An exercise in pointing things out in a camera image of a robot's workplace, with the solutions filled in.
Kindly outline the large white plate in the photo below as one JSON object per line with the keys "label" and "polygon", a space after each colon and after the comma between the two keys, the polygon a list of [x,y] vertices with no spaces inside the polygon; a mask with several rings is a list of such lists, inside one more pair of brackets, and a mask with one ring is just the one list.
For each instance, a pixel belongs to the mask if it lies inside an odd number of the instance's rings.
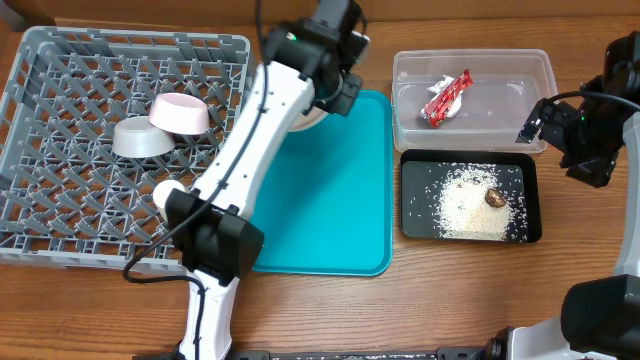
{"label": "large white plate", "polygon": [[290,132],[300,132],[320,123],[328,113],[313,107],[307,114],[300,114],[289,128]]}

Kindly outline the brown food chunk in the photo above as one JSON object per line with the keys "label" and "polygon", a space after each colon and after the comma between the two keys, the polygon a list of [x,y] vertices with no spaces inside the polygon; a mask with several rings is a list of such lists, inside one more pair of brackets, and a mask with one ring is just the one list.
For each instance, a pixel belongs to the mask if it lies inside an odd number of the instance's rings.
{"label": "brown food chunk", "polygon": [[485,193],[486,203],[493,208],[502,208],[507,204],[507,201],[501,194],[501,192],[495,188],[488,188]]}

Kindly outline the red snack wrapper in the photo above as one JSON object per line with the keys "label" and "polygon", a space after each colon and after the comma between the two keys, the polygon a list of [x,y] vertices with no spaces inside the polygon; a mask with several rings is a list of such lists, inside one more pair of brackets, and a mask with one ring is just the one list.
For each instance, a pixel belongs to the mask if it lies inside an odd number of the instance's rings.
{"label": "red snack wrapper", "polygon": [[447,118],[446,115],[456,97],[462,94],[466,88],[473,85],[468,69],[453,78],[454,81],[438,95],[434,94],[434,97],[420,111],[421,116],[433,127],[438,127]]}

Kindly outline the pile of rice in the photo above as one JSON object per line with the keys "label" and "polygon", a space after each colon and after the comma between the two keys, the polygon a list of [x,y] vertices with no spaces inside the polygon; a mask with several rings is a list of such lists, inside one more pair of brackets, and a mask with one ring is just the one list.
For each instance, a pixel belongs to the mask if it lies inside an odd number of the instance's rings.
{"label": "pile of rice", "polygon": [[[488,188],[507,204],[493,208]],[[407,161],[401,167],[401,229],[411,238],[529,240],[522,169],[516,165]]]}

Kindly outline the pink small bowl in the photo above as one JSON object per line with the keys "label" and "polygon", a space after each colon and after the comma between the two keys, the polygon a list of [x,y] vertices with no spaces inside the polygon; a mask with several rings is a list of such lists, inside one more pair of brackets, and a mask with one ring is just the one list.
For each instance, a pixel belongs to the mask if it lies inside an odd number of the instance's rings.
{"label": "pink small bowl", "polygon": [[161,130],[181,135],[201,135],[209,128],[206,104],[182,93],[159,94],[151,106],[149,121]]}

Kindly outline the white paper cup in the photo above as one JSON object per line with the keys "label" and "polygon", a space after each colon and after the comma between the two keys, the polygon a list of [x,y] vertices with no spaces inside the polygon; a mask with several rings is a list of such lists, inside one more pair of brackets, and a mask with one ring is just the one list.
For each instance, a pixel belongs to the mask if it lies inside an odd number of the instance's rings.
{"label": "white paper cup", "polygon": [[165,211],[166,203],[173,190],[185,192],[186,187],[176,180],[164,180],[161,181],[152,192],[152,200],[164,221],[167,220]]}

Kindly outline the grey bowl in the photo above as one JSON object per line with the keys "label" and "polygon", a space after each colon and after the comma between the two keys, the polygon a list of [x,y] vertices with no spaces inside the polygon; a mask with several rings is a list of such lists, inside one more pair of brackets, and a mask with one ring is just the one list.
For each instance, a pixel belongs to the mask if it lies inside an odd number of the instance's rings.
{"label": "grey bowl", "polygon": [[119,121],[114,128],[112,151],[127,158],[150,158],[170,152],[175,147],[173,136],[152,125],[148,116]]}

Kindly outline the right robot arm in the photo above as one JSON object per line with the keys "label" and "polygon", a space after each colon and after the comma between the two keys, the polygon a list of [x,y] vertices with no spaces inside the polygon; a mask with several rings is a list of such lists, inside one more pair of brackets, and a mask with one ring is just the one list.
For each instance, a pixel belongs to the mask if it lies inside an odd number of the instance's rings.
{"label": "right robot arm", "polygon": [[612,273],[572,286],[559,315],[497,333],[484,359],[636,359],[639,356],[639,34],[611,42],[601,74],[579,89],[541,99],[517,139],[545,141],[568,177],[609,184],[627,162],[625,207]]}

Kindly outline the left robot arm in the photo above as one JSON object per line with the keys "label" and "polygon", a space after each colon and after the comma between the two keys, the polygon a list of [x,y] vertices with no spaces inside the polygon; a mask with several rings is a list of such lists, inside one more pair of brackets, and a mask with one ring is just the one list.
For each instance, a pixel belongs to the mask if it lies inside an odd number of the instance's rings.
{"label": "left robot arm", "polygon": [[227,356],[236,289],[263,247],[250,219],[267,170],[307,113],[349,113],[362,86],[351,69],[369,44],[352,24],[317,19],[284,23],[262,39],[256,83],[231,134],[191,190],[175,189],[165,202],[190,290],[178,358]]}

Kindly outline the black waste tray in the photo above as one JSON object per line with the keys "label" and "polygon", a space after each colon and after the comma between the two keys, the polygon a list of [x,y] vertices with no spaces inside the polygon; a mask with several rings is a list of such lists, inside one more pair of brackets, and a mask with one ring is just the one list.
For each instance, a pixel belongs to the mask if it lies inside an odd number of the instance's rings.
{"label": "black waste tray", "polygon": [[409,238],[535,243],[542,237],[527,154],[408,150],[400,161],[400,228]]}

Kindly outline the grey dishwasher rack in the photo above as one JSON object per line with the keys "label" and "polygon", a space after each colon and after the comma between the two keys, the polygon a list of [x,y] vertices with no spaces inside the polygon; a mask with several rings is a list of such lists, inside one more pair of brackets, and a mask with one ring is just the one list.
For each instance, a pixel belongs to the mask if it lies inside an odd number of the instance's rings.
{"label": "grey dishwasher rack", "polygon": [[[152,200],[156,185],[190,186],[209,166],[249,95],[255,61],[241,35],[33,27],[1,99],[1,259],[6,264],[120,269],[139,250],[144,274],[179,274]],[[209,128],[129,159],[116,124],[155,98],[202,100]]]}

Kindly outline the clear plastic bin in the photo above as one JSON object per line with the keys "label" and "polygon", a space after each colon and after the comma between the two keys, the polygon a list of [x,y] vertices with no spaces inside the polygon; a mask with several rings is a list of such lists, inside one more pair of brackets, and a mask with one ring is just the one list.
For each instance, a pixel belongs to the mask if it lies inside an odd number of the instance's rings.
{"label": "clear plastic bin", "polygon": [[[434,86],[468,69],[473,84],[459,110],[434,127],[421,114]],[[517,135],[542,98],[558,93],[550,59],[540,49],[401,51],[394,57],[392,104],[398,151],[478,150],[540,153],[546,143],[518,143]]]}

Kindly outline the teal plastic tray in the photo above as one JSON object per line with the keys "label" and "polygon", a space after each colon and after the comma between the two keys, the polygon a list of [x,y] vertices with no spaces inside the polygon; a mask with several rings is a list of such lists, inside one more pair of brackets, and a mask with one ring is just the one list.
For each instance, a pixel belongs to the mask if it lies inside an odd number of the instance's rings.
{"label": "teal plastic tray", "polygon": [[393,250],[391,104],[363,90],[346,117],[289,133],[264,179],[253,225],[262,273],[373,277]]}

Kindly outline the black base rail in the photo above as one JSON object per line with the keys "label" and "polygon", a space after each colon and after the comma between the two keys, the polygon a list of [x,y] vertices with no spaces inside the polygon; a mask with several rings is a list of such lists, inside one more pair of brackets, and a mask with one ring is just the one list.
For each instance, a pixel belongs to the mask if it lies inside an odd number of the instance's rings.
{"label": "black base rail", "polygon": [[267,351],[233,351],[224,360],[482,360],[483,347],[440,347],[418,352],[320,352],[270,353]]}

